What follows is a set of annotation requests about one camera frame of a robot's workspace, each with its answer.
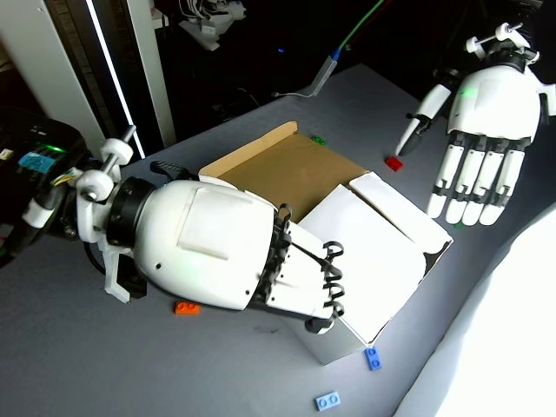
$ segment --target blue lego brick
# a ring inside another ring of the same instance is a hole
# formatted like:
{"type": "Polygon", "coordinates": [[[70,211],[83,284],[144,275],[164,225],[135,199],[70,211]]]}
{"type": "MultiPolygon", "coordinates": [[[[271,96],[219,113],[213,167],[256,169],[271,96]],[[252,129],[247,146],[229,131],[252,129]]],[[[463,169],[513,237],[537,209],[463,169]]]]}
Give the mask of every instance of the blue lego brick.
{"type": "Polygon", "coordinates": [[[329,408],[340,405],[340,396],[336,391],[330,394],[323,395],[322,397],[315,398],[314,402],[319,411],[328,410],[329,408]]]}
{"type": "Polygon", "coordinates": [[[379,359],[379,353],[377,352],[375,347],[368,347],[365,349],[365,357],[368,361],[368,367],[371,368],[371,371],[378,371],[382,368],[381,360],[379,359]]]}

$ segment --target cardboard box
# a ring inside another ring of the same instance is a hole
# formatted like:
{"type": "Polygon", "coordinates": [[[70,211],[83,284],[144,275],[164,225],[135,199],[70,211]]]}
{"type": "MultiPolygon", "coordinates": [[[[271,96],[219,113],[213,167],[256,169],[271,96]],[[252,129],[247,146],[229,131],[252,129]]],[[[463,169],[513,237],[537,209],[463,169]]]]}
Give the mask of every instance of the cardboard box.
{"type": "MultiPolygon", "coordinates": [[[[299,133],[296,122],[287,122],[268,132],[265,136],[204,167],[199,174],[221,178],[239,189],[267,199],[275,206],[289,203],[293,209],[294,222],[300,222],[312,210],[318,214],[319,210],[322,210],[321,202],[324,204],[334,195],[343,193],[343,197],[356,200],[354,203],[359,209],[361,205],[365,206],[367,211],[364,213],[367,213],[369,221],[376,222],[376,229],[381,230],[382,235],[372,234],[375,250],[394,251],[400,250],[399,247],[407,247],[407,259],[415,259],[414,252],[418,252],[422,268],[416,267],[415,270],[419,270],[419,274],[422,275],[417,277],[414,288],[452,243],[452,238],[443,228],[377,175],[299,133]]],[[[301,222],[301,225],[317,236],[325,235],[326,230],[319,230],[319,226],[315,226],[314,213],[301,222]]],[[[378,275],[380,279],[387,267],[384,262],[382,260],[381,264],[379,256],[375,263],[377,267],[381,267],[376,271],[370,271],[369,274],[374,278],[378,275]]],[[[350,306],[343,302],[346,314],[324,335],[308,333],[302,321],[284,319],[322,364],[366,348],[414,291],[414,288],[411,289],[411,294],[407,295],[405,288],[403,302],[384,318],[384,325],[364,328],[361,324],[364,323],[365,316],[374,313],[372,299],[377,296],[368,295],[367,308],[364,296],[368,291],[368,285],[367,279],[349,280],[350,288],[346,287],[344,297],[348,296],[348,291],[359,297],[357,301],[353,301],[351,319],[348,313],[350,306]]]]}

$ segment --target table surface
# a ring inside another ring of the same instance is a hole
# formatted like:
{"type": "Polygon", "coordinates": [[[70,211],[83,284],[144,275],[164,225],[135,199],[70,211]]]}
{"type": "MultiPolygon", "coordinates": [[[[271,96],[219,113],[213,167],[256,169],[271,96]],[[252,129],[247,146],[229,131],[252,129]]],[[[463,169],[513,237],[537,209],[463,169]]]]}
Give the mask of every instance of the table surface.
{"type": "MultiPolygon", "coordinates": [[[[383,162],[417,105],[359,65],[332,77],[317,97],[284,97],[137,162],[125,175],[162,184],[149,172],[151,160],[198,170],[296,120],[302,133],[375,170],[423,209],[446,147],[446,122],[398,173],[383,162]]],[[[318,413],[313,398],[338,391],[341,405],[327,415],[388,416],[496,248],[556,197],[553,187],[539,192],[539,179],[553,174],[546,146],[526,159],[518,191],[495,226],[457,230],[440,221],[455,243],[377,341],[378,372],[369,372],[363,354],[322,367],[279,317],[265,312],[203,307],[199,316],[175,317],[174,299],[152,287],[146,298],[122,305],[102,291],[103,278],[81,244],[44,238],[0,273],[2,414],[304,416],[318,413]]]]}

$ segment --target green light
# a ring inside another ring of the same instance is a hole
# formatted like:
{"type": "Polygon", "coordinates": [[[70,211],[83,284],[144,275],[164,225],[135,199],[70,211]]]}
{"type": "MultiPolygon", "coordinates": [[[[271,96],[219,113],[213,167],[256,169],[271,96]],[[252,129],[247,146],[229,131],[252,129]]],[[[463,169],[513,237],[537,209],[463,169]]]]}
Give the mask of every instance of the green light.
{"type": "Polygon", "coordinates": [[[62,148],[58,148],[57,146],[54,146],[54,145],[48,145],[48,144],[46,144],[46,143],[38,143],[38,144],[41,145],[41,146],[44,146],[46,149],[52,150],[52,151],[54,151],[54,152],[60,152],[60,153],[63,153],[63,154],[67,154],[67,153],[68,153],[67,150],[62,149],[62,148]]]}
{"type": "Polygon", "coordinates": [[[477,96],[477,89],[464,89],[460,92],[460,96],[464,97],[476,97],[477,96]]]}

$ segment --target white light strip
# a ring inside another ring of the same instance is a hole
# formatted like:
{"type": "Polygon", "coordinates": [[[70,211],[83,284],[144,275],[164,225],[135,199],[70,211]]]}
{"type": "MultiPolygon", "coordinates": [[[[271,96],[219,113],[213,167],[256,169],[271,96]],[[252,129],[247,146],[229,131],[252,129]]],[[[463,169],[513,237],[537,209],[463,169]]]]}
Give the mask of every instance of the white light strip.
{"type": "MultiPolygon", "coordinates": [[[[96,15],[95,6],[93,5],[92,0],[86,0],[86,3],[87,3],[87,7],[89,8],[90,17],[93,20],[93,26],[95,26],[96,37],[98,37],[98,41],[101,43],[104,59],[106,59],[106,64],[108,64],[108,69],[110,71],[110,75],[112,76],[112,80],[114,81],[116,92],[118,93],[118,97],[120,98],[120,103],[122,104],[123,107],[123,113],[125,113],[125,116],[128,119],[128,124],[129,125],[134,124],[133,120],[131,119],[131,114],[129,113],[128,104],[126,103],[125,97],[123,96],[122,87],[120,86],[120,82],[118,81],[118,75],[116,74],[116,70],[114,69],[112,58],[110,57],[110,53],[108,52],[108,46],[106,45],[106,41],[104,40],[103,30],[101,29],[101,24],[98,21],[98,16],[96,15]]],[[[142,150],[141,142],[139,141],[137,132],[133,134],[133,138],[136,141],[137,149],[139,149],[139,156],[141,157],[141,159],[144,159],[145,153],[142,150]]]]}

